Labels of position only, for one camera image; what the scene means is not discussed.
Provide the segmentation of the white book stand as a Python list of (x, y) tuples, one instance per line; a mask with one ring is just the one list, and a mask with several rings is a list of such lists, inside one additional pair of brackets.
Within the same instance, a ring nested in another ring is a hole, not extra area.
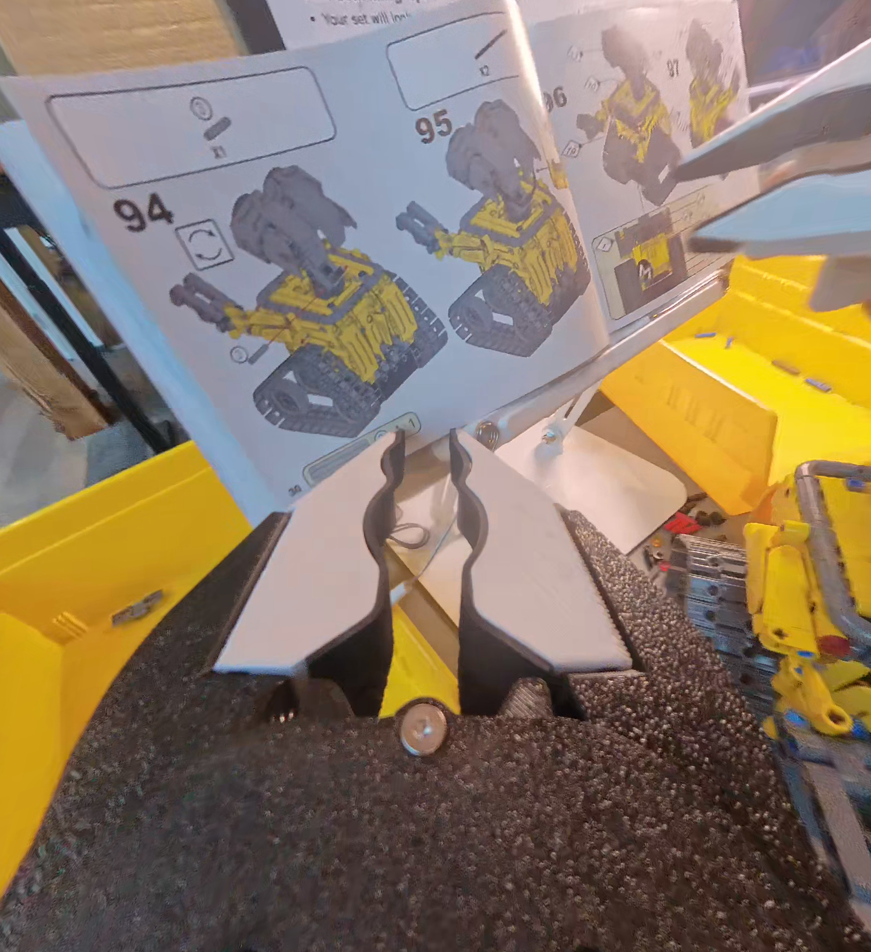
[[(465, 431), (556, 504), (580, 512), (623, 555), (636, 550), (685, 502), (683, 482), (632, 451), (579, 425), (607, 377), (666, 334), (718, 302), (729, 265), (689, 279), (685, 289), (613, 336), (596, 357), (493, 411)], [(447, 471), (449, 447), (432, 447), (442, 470), (396, 507), (389, 540), (410, 576), (457, 622), (458, 572), (464, 560), (453, 524), (456, 492)]]

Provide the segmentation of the yellow plastic bin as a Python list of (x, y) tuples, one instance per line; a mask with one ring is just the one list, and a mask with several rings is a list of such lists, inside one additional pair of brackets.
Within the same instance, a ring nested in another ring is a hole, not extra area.
[[(250, 532), (195, 443), (0, 530), (0, 899), (114, 679)], [(112, 627), (157, 589), (151, 614)]]
[(871, 319), (811, 309), (824, 263), (736, 258), (721, 300), (601, 387), (730, 515), (804, 462), (871, 466)]

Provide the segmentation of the yellow grey toy brick robot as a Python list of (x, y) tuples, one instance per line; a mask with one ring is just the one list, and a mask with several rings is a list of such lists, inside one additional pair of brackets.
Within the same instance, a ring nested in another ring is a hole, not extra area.
[(813, 849), (871, 934), (871, 466), (802, 464), (743, 535), (674, 535), (667, 589), (774, 742)]

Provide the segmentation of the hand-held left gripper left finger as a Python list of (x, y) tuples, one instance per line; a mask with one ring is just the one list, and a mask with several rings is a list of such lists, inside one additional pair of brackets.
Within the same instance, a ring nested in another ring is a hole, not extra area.
[(382, 708), (394, 653), (386, 543), (405, 471), (405, 434), (387, 434), (287, 513), (221, 631), (215, 674), (335, 684), (357, 716)]

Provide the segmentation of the robot instruction booklet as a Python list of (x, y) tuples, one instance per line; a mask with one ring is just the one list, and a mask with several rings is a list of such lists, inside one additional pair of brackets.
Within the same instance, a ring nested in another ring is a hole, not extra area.
[(251, 525), (364, 446), (517, 440), (727, 288), (654, 212), (587, 223), (515, 2), (459, 2), (307, 49), (0, 75), (121, 335)]

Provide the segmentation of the dark track link piece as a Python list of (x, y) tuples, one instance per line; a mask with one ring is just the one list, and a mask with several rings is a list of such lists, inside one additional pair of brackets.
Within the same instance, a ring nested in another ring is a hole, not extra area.
[(111, 616), (112, 627), (133, 624), (151, 614), (164, 600), (165, 593), (157, 589), (134, 601)]

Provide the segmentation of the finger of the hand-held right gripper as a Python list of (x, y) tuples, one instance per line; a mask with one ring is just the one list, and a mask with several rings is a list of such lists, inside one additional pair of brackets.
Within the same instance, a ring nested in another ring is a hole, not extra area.
[(821, 257), (810, 295), (817, 313), (871, 313), (871, 165), (800, 176), (706, 222), (691, 248), (751, 259)]
[(787, 89), (680, 162), (680, 182), (770, 163), (871, 135), (871, 38)]

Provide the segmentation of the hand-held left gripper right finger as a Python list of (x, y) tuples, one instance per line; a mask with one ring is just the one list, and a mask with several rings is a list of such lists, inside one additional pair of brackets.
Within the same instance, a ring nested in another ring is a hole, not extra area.
[(558, 505), (465, 431), (450, 433), (461, 569), (458, 694), (497, 716), (515, 684), (545, 684), (570, 708), (572, 676), (632, 671), (621, 627)]

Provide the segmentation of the pile of small brick parts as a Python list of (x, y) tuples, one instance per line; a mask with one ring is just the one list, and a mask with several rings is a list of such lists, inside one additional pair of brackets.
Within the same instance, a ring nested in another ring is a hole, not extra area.
[(729, 541), (724, 533), (729, 520), (725, 510), (705, 492), (690, 493), (685, 502), (656, 529), (637, 550), (639, 566), (651, 576), (665, 573), (670, 564), (674, 541), (684, 536)]

